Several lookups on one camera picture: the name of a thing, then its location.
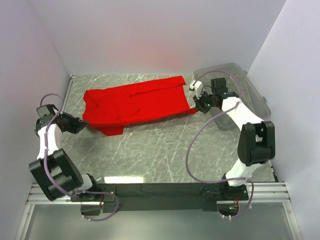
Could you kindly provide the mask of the red t shirt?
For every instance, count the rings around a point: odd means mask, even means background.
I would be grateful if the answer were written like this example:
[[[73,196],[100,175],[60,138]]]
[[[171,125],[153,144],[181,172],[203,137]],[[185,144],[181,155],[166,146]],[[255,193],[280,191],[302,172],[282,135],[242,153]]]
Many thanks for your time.
[[[182,76],[154,79],[84,93],[84,121],[106,136],[123,134],[124,128],[162,118],[195,114],[184,92]]]

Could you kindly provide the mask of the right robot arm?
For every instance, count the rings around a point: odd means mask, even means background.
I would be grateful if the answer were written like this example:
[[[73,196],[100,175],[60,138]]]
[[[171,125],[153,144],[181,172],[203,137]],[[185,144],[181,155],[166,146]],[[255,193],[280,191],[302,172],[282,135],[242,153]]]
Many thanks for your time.
[[[211,93],[204,90],[201,81],[192,81],[189,89],[195,92],[195,109],[204,114],[212,108],[226,113],[240,130],[237,145],[238,159],[223,175],[219,193],[230,200],[240,193],[246,180],[261,165],[275,157],[275,126],[272,121],[264,121],[255,115],[241,100],[240,96],[227,88],[224,77],[211,81]]]

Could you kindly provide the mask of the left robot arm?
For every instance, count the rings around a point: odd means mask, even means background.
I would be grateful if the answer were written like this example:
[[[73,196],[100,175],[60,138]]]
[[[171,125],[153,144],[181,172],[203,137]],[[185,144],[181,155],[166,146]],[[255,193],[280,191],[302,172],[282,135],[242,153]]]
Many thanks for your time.
[[[39,137],[40,148],[37,159],[29,164],[29,170],[48,200],[54,201],[65,196],[50,179],[53,179],[68,194],[82,193],[88,201],[96,200],[100,188],[94,177],[81,174],[65,150],[61,147],[64,132],[78,134],[89,123],[55,105],[46,104],[36,109],[35,134]]]

